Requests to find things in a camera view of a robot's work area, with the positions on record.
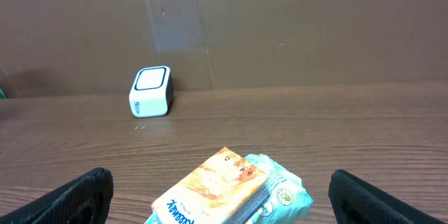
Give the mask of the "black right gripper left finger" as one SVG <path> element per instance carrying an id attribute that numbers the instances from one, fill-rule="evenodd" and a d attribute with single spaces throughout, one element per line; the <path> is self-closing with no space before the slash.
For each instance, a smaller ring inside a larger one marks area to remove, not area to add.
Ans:
<path id="1" fill-rule="evenodd" d="M 6 224 L 104 224 L 113 197 L 112 173 L 102 167 L 75 178 L 1 217 Z"/>

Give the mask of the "orange tissue pack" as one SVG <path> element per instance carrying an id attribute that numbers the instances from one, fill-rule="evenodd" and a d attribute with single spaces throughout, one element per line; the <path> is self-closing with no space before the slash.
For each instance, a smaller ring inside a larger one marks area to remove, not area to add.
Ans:
<path id="1" fill-rule="evenodd" d="M 265 203 L 267 174 L 222 148 L 152 204 L 148 223 L 240 224 Z"/>

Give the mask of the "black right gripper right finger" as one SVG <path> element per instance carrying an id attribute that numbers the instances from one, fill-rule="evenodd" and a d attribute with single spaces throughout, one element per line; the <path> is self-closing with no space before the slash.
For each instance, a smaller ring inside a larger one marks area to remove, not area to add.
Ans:
<path id="1" fill-rule="evenodd" d="M 444 224 L 342 169 L 328 196 L 338 224 Z"/>

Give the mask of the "teal wet wipes pack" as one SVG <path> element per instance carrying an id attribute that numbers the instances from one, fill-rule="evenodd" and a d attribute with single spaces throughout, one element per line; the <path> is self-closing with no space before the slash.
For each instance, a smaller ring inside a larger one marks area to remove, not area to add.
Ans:
<path id="1" fill-rule="evenodd" d="M 249 154 L 243 158 L 267 174 L 266 185 L 269 189 L 268 200 L 246 223 L 293 223 L 308 214 L 313 199 L 300 177 L 267 155 Z"/>

